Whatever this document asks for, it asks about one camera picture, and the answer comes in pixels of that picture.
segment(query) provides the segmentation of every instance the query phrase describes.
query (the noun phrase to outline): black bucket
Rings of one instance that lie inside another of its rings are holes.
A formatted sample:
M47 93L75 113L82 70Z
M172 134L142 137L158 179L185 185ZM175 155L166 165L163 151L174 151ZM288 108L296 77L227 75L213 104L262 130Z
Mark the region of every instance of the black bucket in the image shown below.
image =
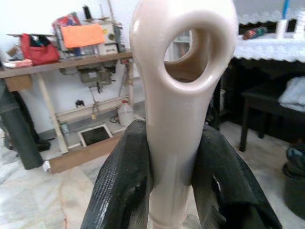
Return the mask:
M305 219L305 176L292 174L288 163L283 166L286 176L284 201L298 217Z

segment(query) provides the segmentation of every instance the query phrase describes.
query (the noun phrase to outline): white cloth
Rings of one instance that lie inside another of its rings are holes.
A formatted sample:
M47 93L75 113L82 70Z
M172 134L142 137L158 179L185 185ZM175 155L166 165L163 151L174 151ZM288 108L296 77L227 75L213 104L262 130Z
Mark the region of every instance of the white cloth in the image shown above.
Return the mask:
M278 102L283 107L305 112L305 76L291 79Z
M234 0L239 23L256 24L258 22L282 19L282 11L285 0ZM305 10L305 0L291 0L287 12L287 18L297 19L298 13Z
M305 62L305 39L293 39L293 32L285 34L285 39L276 39L274 33L265 34L252 40L238 36L234 57L247 60L276 60Z

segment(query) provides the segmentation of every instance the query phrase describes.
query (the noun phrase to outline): tiled floor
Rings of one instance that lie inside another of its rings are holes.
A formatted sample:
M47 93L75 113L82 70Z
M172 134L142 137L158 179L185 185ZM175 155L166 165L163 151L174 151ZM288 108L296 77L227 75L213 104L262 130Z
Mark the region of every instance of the tiled floor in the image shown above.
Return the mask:
M237 149L240 126L227 122L221 130ZM261 184L284 229L305 229L305 221L294 215L282 198L285 177L281 167L286 161L287 147L286 142L269 136L259 139L249 131L247 151L241 156ZM42 153L45 159L53 155L58 152ZM79 228L105 159L101 157L57 175L45 173L41 167L28 171L0 139L0 229ZM190 213L195 214L193 201L188 203ZM196 219L190 217L188 222L194 225Z

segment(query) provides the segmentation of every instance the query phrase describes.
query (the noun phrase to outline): black chair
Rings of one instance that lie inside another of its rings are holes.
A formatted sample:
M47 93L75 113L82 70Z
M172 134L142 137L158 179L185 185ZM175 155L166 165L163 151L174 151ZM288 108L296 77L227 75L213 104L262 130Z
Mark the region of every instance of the black chair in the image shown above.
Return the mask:
M282 107L278 99L284 93L287 82L305 73L290 73L275 80L250 88L242 93L244 97L243 127L239 150L246 150L249 109L253 108L263 112L258 137L263 138L267 129L270 115L278 115L297 120L305 120L305 113Z

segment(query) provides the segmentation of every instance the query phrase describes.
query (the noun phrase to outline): wooden shelf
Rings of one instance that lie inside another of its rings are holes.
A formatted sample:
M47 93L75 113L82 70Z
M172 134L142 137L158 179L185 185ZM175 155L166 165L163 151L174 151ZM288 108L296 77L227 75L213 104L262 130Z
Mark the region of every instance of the wooden shelf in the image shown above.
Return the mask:
M132 58L131 52L122 52L117 54L108 54L108 55L92 55L90 57L80 57L77 59L69 59L69 60L60 60L58 62L36 65L31 67L23 67L23 68L4 68L3 71L0 71L0 79L24 75L24 74L33 74L33 73L42 73L48 71L54 71L60 68L69 68L76 67L86 64L99 63L99 62L107 62L118 59L129 59Z

